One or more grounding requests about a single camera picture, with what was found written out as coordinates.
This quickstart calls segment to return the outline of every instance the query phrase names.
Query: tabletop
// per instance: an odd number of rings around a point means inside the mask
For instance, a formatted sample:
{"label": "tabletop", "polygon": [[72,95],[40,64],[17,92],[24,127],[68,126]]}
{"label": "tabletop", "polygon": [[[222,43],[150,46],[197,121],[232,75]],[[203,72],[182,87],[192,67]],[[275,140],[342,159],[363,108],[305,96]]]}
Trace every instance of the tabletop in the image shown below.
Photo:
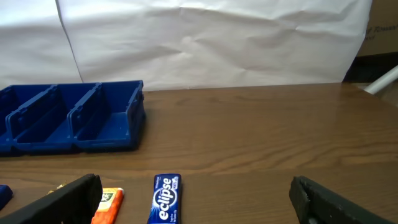
{"label": "tabletop", "polygon": [[135,151],[0,158],[0,217],[85,174],[122,187],[116,224],[146,223],[154,176],[182,175],[182,223],[298,223],[295,175],[398,222],[398,109],[348,84],[145,92]]}

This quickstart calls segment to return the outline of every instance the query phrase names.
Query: dark blue object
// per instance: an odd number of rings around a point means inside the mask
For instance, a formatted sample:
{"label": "dark blue object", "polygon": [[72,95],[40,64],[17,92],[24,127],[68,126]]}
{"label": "dark blue object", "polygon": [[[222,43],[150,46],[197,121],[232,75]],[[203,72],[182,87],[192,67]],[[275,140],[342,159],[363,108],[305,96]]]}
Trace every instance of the dark blue object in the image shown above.
{"label": "dark blue object", "polygon": [[0,185],[0,210],[7,205],[12,198],[12,190],[7,185]]}
{"label": "dark blue object", "polygon": [[180,174],[156,175],[147,224],[181,223],[181,193]]}
{"label": "dark blue object", "polygon": [[13,85],[0,91],[0,154],[11,152],[6,116],[50,85]]}
{"label": "dark blue object", "polygon": [[[75,146],[85,151],[132,148],[145,118],[142,86],[131,81],[7,87],[0,92],[5,120],[0,152],[12,146],[25,154],[74,152]],[[20,96],[10,100],[10,90]]]}

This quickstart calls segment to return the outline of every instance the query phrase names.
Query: cardboard box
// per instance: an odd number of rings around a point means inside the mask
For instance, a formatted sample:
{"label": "cardboard box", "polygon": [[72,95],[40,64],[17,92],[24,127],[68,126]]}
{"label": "cardboard box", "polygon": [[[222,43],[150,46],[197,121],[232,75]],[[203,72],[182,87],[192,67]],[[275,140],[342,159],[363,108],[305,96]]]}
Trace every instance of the cardboard box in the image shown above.
{"label": "cardboard box", "polygon": [[398,52],[398,0],[373,0],[358,56]]}

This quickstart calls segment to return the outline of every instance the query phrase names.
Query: blue container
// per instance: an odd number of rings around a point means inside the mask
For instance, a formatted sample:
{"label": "blue container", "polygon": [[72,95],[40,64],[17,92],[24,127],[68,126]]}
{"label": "blue container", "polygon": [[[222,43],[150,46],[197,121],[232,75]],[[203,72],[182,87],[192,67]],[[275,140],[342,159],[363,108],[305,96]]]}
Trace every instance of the blue container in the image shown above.
{"label": "blue container", "polygon": [[0,91],[0,153],[10,153],[12,146],[11,134],[6,128],[6,116],[49,86],[13,85]]}
{"label": "blue container", "polygon": [[13,145],[28,154],[70,151],[72,139],[69,112],[95,85],[51,85],[20,105],[6,118]]}
{"label": "blue container", "polygon": [[131,147],[145,118],[142,81],[98,83],[70,113],[73,142],[87,152]]}

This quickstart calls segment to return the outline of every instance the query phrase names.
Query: white tube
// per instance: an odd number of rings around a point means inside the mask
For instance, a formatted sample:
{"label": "white tube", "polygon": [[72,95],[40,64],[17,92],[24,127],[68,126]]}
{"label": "white tube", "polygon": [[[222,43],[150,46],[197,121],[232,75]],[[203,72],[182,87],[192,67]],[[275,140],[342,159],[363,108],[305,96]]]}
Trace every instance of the white tube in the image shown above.
{"label": "white tube", "polygon": [[398,65],[395,66],[393,69],[389,70],[386,74],[384,74],[382,77],[374,81],[372,84],[370,84],[368,87],[366,87],[364,90],[370,94],[375,94],[384,87],[386,87],[388,84],[392,83],[394,80],[398,78]]}

